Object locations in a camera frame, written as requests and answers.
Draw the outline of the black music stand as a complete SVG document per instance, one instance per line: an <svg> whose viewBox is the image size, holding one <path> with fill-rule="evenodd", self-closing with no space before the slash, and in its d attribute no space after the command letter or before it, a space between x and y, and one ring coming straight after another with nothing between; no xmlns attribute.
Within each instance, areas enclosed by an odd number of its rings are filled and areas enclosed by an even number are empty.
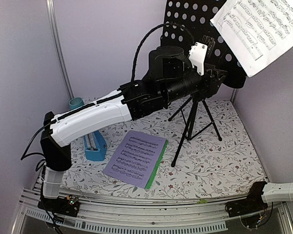
<svg viewBox="0 0 293 234"><path fill-rule="evenodd" d="M180 108L169 118L183 113L183 108L192 102L185 129L171 163L174 167L185 140L196 138L201 131L194 133L196 114L199 103L202 103L210 119L209 126L214 127L219 141L222 140L216 123L207 106L206 99L214 96L222 84L230 88L243 87L246 72L239 67L237 58L229 46L221 39L220 33L211 23L211 19L225 5L225 0L168 0L166 2L161 45L175 45L189 54L190 45L198 43L197 48L203 52L204 67L197 66L203 84L199 91L191 94Z"/></svg>

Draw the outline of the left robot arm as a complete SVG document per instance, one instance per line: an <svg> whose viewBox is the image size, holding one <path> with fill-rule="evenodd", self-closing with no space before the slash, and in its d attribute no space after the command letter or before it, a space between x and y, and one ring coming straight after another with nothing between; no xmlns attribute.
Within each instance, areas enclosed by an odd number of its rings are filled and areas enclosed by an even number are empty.
<svg viewBox="0 0 293 234"><path fill-rule="evenodd" d="M74 110L45 114L40 136L46 169L42 184L44 204L53 212L63 207L59 198L64 173L70 169L74 140L104 127L138 120L167 108L186 96L205 100L219 90L227 71L205 63L207 47L195 44L188 54L178 46L160 46L148 55L148 71L103 98Z"/></svg>

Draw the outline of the green paper sheet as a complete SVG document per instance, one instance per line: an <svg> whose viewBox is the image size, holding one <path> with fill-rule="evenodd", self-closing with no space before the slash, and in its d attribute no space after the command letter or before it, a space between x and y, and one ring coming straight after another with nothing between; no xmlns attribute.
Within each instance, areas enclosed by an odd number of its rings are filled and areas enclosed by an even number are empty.
<svg viewBox="0 0 293 234"><path fill-rule="evenodd" d="M159 165L160 165L160 163L161 163L161 161L162 161L163 155L164 155L165 150L166 150L166 148L167 148L167 144L168 144L168 141L166 140L166 142L165 142L165 144L164 144L164 146L163 146L163 149L162 149L162 151L161 151L161 154L159 155L159 158L158 158L158 160L157 160L157 162L156 162L156 164L155 164L155 166L154 166L154 169L153 169L153 171L152 171L152 173L151 173L151 176L150 176L150 178L149 178L149 180L148 180L148 182L147 182L147 184L146 184L146 186L145 186L145 189L150 189L151 186L152 186L152 183L153 183L153 181L154 181L154 179L155 179L155 176L156 176L156 174L157 174L157 170L158 170L158 168L159 168Z"/></svg>

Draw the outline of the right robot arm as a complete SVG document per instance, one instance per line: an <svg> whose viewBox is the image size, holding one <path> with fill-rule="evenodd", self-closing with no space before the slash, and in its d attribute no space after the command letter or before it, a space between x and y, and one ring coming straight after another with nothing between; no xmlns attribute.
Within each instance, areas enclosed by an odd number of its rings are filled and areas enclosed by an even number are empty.
<svg viewBox="0 0 293 234"><path fill-rule="evenodd" d="M271 177L266 201L293 201L293 47L272 64L260 99L260 155Z"/></svg>

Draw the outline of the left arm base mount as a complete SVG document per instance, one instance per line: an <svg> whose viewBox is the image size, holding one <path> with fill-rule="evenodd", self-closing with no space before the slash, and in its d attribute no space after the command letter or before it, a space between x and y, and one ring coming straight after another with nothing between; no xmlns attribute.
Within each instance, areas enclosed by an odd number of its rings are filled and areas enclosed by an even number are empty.
<svg viewBox="0 0 293 234"><path fill-rule="evenodd" d="M41 194L38 203L38 208L47 210L53 214L66 215L70 217L77 217L80 209L79 198L74 195L66 197L57 197L56 199L46 198Z"/></svg>

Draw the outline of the white sheet music page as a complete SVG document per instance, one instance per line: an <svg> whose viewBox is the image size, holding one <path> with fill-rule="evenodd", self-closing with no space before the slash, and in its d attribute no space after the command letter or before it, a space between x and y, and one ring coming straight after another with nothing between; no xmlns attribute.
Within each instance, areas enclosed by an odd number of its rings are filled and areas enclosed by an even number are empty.
<svg viewBox="0 0 293 234"><path fill-rule="evenodd" d="M210 21L250 78L293 47L293 0L228 0Z"/></svg>

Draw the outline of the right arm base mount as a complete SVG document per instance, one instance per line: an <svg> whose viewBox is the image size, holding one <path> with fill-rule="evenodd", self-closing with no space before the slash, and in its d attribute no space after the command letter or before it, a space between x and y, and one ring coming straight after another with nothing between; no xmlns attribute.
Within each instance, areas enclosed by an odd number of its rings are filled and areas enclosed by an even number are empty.
<svg viewBox="0 0 293 234"><path fill-rule="evenodd" d="M246 215L268 208L261 197L263 195L264 186L268 184L265 181L258 181L253 183L246 198L236 201L230 201L225 204L225 211L229 217Z"/></svg>

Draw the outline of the purple paper sheet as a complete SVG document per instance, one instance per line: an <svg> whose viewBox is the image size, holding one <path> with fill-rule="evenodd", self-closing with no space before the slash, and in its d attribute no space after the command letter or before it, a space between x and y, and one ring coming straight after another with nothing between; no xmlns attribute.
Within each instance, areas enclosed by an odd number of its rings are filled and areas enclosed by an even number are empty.
<svg viewBox="0 0 293 234"><path fill-rule="evenodd" d="M144 189L165 142L163 137L130 130L103 169L103 173Z"/></svg>

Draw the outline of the blue metronome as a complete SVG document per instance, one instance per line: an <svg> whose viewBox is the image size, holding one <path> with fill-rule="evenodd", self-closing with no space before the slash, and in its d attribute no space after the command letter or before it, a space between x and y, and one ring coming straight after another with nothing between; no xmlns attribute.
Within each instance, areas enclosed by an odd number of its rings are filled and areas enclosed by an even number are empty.
<svg viewBox="0 0 293 234"><path fill-rule="evenodd" d="M99 131L83 136L86 159L91 161L104 161L107 144Z"/></svg>

